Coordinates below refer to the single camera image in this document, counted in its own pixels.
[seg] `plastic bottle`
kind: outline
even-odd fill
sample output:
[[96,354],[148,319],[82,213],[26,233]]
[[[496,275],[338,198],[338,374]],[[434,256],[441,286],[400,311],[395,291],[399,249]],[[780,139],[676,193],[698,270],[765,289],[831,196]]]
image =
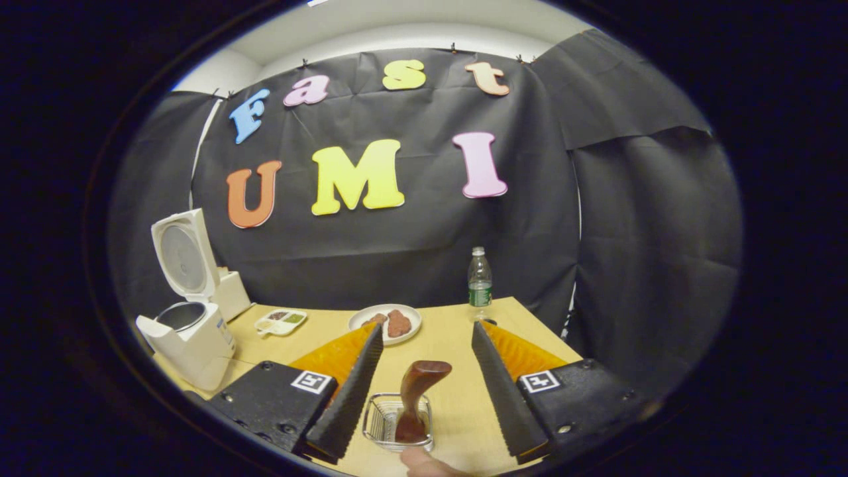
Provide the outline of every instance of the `plastic bottle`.
[[492,269],[488,266],[483,247],[471,249],[471,265],[468,267],[468,303],[480,307],[478,314],[485,314],[484,306],[492,303]]

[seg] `wooden spatula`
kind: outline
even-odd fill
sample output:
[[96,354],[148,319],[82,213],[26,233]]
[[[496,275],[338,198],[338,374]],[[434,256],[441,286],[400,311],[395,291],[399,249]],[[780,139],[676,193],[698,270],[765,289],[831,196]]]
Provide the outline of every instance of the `wooden spatula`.
[[400,400],[404,411],[398,417],[398,427],[394,431],[396,442],[421,442],[427,438],[424,421],[418,416],[418,400],[424,391],[447,376],[451,369],[444,361],[416,361],[406,370],[400,383]]

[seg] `blue letter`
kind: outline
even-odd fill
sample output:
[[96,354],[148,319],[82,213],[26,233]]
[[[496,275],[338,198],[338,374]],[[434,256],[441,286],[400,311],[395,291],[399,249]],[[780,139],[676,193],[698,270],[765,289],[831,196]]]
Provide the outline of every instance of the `blue letter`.
[[254,116],[262,116],[262,113],[265,112],[265,104],[262,103],[262,99],[267,98],[269,94],[271,92],[268,89],[259,90],[258,93],[230,113],[230,119],[236,122],[236,131],[238,132],[236,144],[241,144],[242,141],[259,129],[259,126],[262,126],[262,121],[254,121]]

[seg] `white plate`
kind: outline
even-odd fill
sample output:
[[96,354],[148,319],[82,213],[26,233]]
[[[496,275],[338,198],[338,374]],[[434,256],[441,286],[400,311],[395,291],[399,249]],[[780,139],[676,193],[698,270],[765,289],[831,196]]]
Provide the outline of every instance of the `white plate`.
[[388,313],[391,310],[397,310],[404,314],[405,317],[410,319],[410,324],[412,325],[412,329],[407,334],[402,334],[397,338],[389,338],[388,337],[388,326],[383,325],[382,327],[382,345],[390,346],[397,345],[403,341],[412,338],[416,333],[418,333],[418,329],[421,327],[421,314],[413,307],[407,305],[394,305],[394,304],[386,304],[386,305],[374,305],[369,306],[364,310],[357,311],[350,319],[348,320],[348,328],[350,331],[355,329],[359,329],[362,326],[362,323],[367,322],[372,319],[374,315],[377,313],[382,313],[383,315],[388,316]]

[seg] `wire basket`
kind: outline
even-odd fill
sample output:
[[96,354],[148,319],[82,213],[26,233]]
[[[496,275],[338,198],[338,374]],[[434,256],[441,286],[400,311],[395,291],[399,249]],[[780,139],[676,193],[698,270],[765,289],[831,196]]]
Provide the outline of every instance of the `wire basket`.
[[433,448],[432,440],[432,412],[430,411],[430,400],[422,396],[418,401],[418,413],[425,417],[424,425],[427,430],[427,438],[421,442],[410,444],[395,442],[394,430],[398,425],[398,416],[404,411],[404,403],[400,400],[399,393],[377,393],[368,400],[365,407],[365,417],[362,419],[362,434],[380,447],[392,452],[401,452],[407,447],[424,447],[430,452]]

